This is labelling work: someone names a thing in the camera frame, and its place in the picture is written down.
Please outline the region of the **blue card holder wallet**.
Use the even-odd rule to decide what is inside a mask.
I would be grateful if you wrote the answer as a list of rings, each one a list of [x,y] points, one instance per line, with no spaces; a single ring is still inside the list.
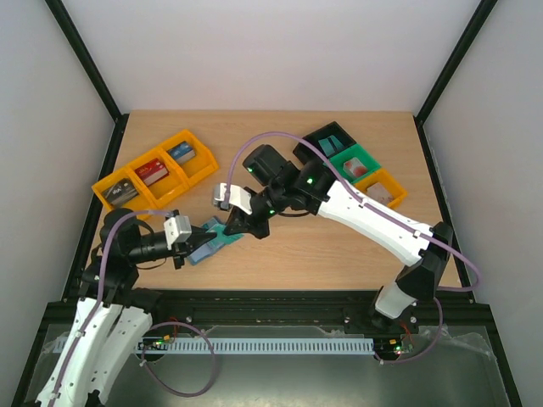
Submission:
[[[207,232],[215,232],[216,237],[199,247],[193,253],[188,256],[188,261],[191,265],[196,265],[209,257],[212,257],[224,247],[235,243],[240,240],[243,234],[225,235],[224,230],[226,226],[216,216],[211,217],[202,226]]]

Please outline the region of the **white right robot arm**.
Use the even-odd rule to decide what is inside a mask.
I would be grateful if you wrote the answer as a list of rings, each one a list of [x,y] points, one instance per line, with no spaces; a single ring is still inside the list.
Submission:
[[[226,183],[215,187],[214,205],[230,213],[227,235],[268,237],[269,220],[293,209],[334,220],[387,249],[403,268],[379,289],[368,312],[372,326],[380,332],[390,331],[416,302],[434,298],[450,258],[450,226],[411,220],[337,178],[320,159],[297,168],[268,144],[256,148],[243,167],[263,188],[256,192]]]

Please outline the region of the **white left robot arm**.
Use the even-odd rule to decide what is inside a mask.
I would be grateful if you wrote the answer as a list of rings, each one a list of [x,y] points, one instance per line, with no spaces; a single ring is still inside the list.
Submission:
[[[142,211],[114,209],[104,217],[100,244],[84,270],[70,333],[38,406],[104,404],[117,376],[142,336],[153,325],[160,294],[136,289],[138,266],[172,259],[176,268],[216,237],[192,226],[178,211],[156,211],[162,231],[141,220]]]

